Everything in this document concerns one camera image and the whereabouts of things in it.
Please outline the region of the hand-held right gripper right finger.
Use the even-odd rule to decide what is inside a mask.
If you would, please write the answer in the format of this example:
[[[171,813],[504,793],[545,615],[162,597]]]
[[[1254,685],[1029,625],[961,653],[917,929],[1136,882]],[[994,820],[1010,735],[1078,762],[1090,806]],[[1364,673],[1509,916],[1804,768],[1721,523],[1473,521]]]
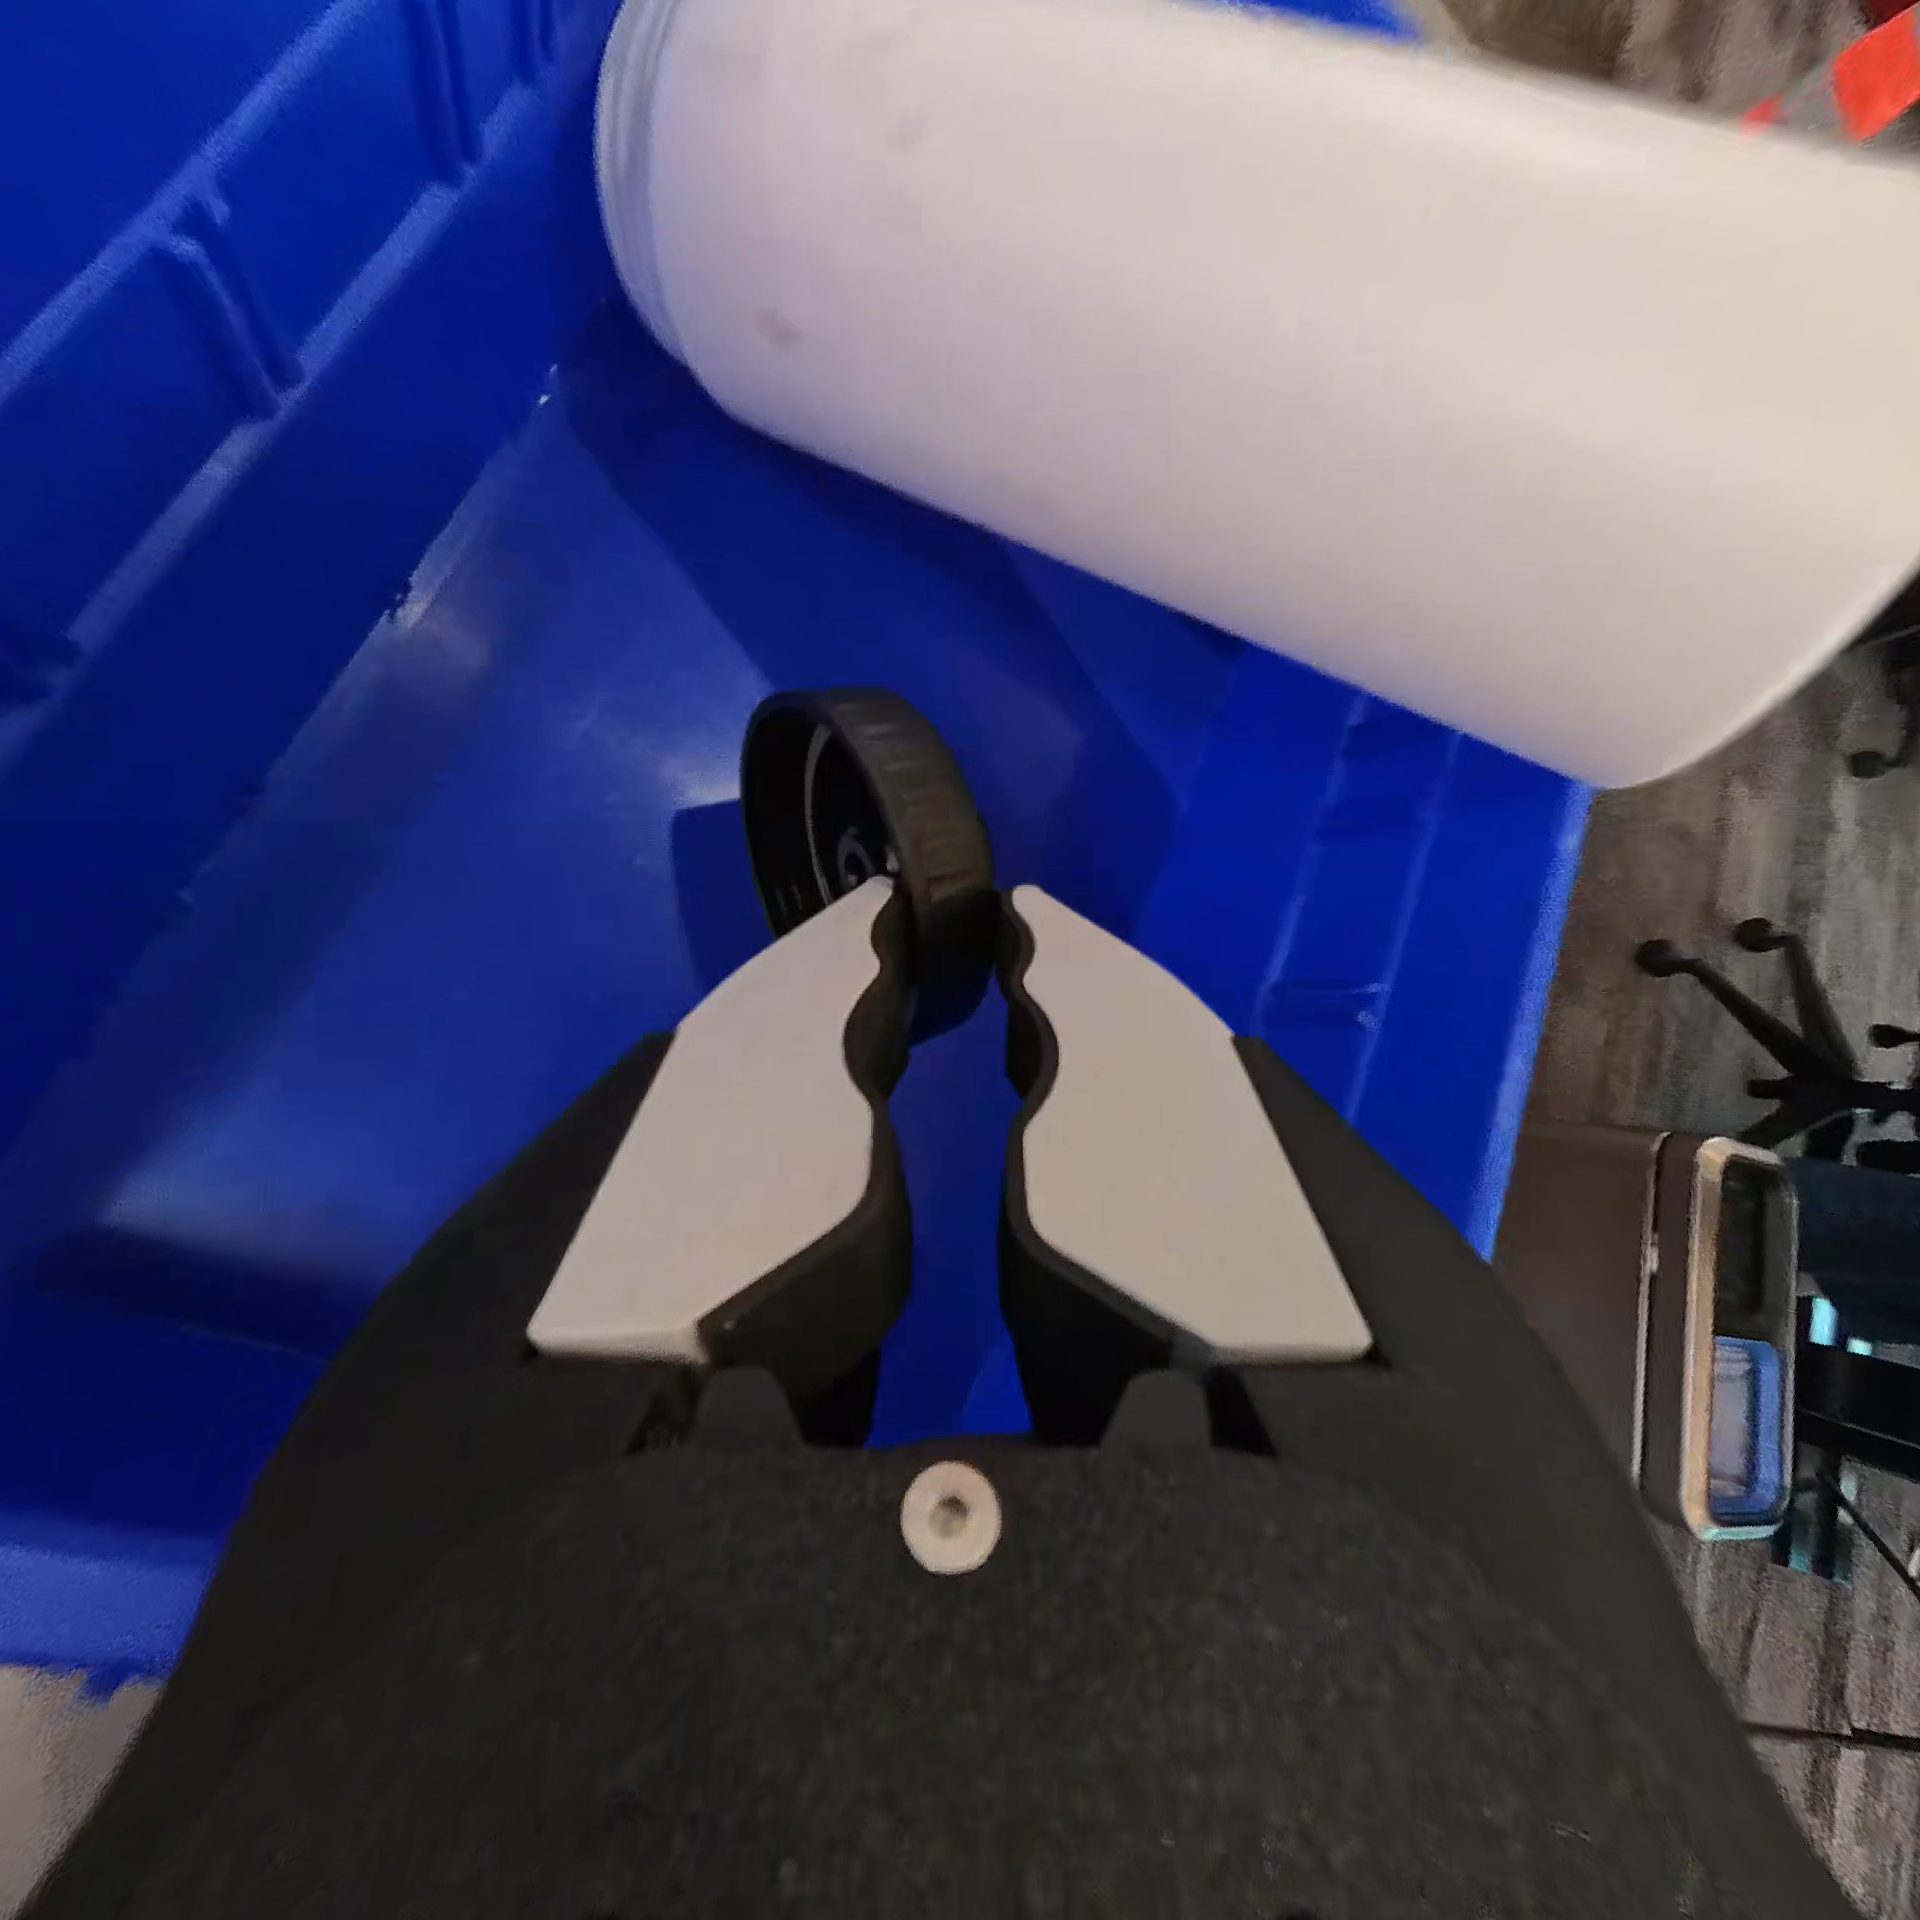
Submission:
[[[1136,1377],[1349,1365],[1368,1320],[1234,1029],[1037,885],[1002,894],[1019,1118],[1000,1311],[1033,1433],[1104,1437]]]

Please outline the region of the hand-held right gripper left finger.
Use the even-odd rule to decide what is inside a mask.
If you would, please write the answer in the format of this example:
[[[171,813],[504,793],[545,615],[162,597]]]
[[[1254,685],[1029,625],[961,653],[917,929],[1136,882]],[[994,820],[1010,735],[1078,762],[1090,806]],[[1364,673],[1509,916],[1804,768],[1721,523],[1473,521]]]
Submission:
[[[869,1443],[916,1256],[908,935],[899,885],[863,882],[674,1029],[526,1327],[535,1357],[762,1369],[811,1443]]]

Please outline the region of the black bottle lid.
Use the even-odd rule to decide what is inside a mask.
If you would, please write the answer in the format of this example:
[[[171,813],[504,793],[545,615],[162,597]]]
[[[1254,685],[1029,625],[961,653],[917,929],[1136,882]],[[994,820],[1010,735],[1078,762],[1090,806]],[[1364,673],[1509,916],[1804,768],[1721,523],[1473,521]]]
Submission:
[[[996,966],[996,867],[974,786],[923,713],[880,685],[773,692],[748,719],[738,799],[773,939],[887,879],[912,1041],[974,1018]]]

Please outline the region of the silver framed desk panel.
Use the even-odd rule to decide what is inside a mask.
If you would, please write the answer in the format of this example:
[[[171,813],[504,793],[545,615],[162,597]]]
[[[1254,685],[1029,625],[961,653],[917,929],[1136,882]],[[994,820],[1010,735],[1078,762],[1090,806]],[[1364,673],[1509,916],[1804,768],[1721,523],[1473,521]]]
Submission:
[[[1663,1137],[1637,1480],[1699,1545],[1765,1540],[1788,1512],[1796,1286],[1788,1165],[1731,1137]]]

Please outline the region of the white plastic bottle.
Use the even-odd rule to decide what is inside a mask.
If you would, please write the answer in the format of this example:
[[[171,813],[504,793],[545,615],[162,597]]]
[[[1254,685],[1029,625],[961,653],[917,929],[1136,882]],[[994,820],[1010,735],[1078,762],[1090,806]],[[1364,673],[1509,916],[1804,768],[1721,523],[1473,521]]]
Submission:
[[[624,4],[741,426],[1585,783],[1916,586],[1916,171],[1229,4]]]

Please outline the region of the black office chair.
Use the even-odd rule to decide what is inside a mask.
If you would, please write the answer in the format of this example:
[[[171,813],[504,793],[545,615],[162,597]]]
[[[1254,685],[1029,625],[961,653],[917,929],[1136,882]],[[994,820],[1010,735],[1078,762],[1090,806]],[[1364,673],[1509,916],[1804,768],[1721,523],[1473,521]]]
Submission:
[[[1768,1113],[1735,1135],[1736,1143],[1753,1149],[1799,1143],[1810,1164],[1845,1164],[1858,1126],[1903,1120],[1903,1140],[1865,1140],[1856,1154],[1865,1168],[1916,1175],[1916,1029],[1874,1021],[1865,1034],[1868,1047],[1907,1053],[1909,1062],[1903,1082],[1868,1079],[1815,972],[1806,939],[1770,919],[1747,919],[1731,939],[1747,953],[1783,956],[1792,1021],[1770,1017],[1725,969],[1680,952],[1673,941],[1638,943],[1632,963],[1653,981],[1695,981],[1775,1065],[1773,1079],[1747,1082],[1747,1093],[1768,1105]]]

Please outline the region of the blue plastic bin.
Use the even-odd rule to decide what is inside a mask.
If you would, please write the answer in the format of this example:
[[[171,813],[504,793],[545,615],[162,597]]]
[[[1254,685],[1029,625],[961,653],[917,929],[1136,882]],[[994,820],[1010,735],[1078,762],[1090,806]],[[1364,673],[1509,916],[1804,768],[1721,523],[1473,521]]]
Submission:
[[[884,685],[1037,882],[1491,1249],[1589,797],[732,426],[614,4],[5,4],[5,1667],[172,1668],[381,1285],[766,929]]]

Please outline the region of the orange traffic cone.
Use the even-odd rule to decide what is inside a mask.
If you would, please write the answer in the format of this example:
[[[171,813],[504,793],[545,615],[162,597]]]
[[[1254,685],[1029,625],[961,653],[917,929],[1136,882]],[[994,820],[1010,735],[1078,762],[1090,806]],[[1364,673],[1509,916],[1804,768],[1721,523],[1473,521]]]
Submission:
[[[1916,112],[1916,4],[1868,4],[1868,29],[1786,91],[1744,112],[1749,130],[1804,130],[1856,146]]]

